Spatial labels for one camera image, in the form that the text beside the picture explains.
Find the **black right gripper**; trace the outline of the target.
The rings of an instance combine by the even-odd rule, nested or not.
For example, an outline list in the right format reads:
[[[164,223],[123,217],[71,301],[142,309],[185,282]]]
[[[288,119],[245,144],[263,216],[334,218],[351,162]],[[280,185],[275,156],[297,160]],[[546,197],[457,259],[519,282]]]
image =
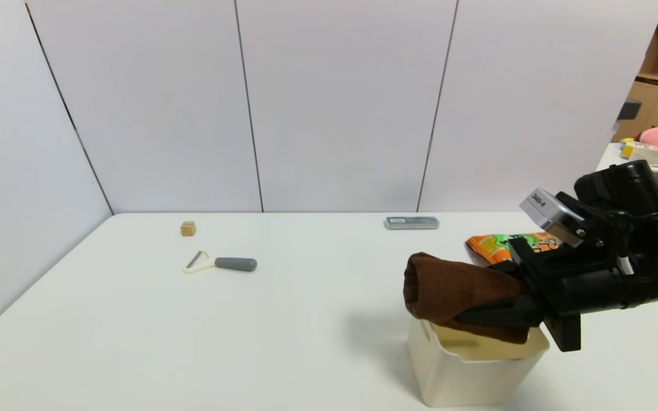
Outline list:
[[[519,281],[527,280],[533,294],[510,297],[460,312],[464,324],[532,328],[542,322],[564,353],[581,349],[584,314],[625,309],[627,285],[608,251],[594,245],[535,252],[526,239],[509,242],[511,260],[489,265]]]

